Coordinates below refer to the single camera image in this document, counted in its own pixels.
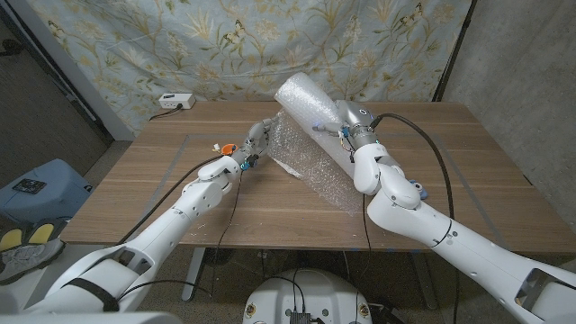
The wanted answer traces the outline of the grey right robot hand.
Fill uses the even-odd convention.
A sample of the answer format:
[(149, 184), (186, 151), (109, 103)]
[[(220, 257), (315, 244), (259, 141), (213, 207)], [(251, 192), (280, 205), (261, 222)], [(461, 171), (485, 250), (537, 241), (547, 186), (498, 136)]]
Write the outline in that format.
[(373, 144), (377, 137), (370, 127), (374, 117), (360, 103), (336, 100), (338, 122), (317, 123), (312, 127), (316, 132), (326, 132), (338, 137), (348, 151), (356, 151), (362, 146)]

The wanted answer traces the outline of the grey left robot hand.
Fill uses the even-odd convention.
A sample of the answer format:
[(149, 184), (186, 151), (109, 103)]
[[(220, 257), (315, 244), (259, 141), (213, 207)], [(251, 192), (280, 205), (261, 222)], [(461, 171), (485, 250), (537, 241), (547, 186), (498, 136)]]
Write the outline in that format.
[(242, 170), (255, 167), (257, 161), (267, 154), (270, 130), (276, 121), (276, 118), (272, 118), (256, 122), (248, 131), (245, 141), (231, 155)]

